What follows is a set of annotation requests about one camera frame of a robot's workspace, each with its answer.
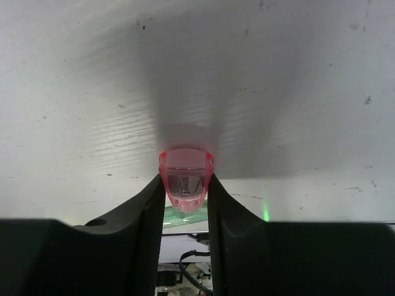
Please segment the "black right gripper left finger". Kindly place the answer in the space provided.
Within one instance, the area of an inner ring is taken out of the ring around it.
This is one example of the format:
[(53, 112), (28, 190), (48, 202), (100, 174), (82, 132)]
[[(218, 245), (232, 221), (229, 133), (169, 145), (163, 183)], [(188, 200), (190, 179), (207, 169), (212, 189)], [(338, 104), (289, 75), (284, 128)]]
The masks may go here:
[(84, 225), (1, 220), (2, 295), (153, 295), (165, 189), (141, 192)]

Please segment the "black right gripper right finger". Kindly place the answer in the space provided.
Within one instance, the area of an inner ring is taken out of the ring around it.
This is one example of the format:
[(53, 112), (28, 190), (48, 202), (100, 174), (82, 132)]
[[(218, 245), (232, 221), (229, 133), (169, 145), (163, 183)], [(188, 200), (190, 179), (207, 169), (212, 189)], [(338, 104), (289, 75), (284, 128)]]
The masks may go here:
[(384, 223), (266, 222), (213, 177), (215, 295), (393, 295), (394, 230)]

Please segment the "pink translucent highlighter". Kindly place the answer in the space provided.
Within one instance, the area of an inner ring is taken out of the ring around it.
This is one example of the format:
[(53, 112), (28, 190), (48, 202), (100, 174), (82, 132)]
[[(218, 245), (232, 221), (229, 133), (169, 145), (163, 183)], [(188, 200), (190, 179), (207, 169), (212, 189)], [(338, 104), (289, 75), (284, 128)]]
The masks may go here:
[(159, 173), (172, 206), (181, 212), (202, 207), (214, 172), (214, 156), (190, 147), (159, 155)]

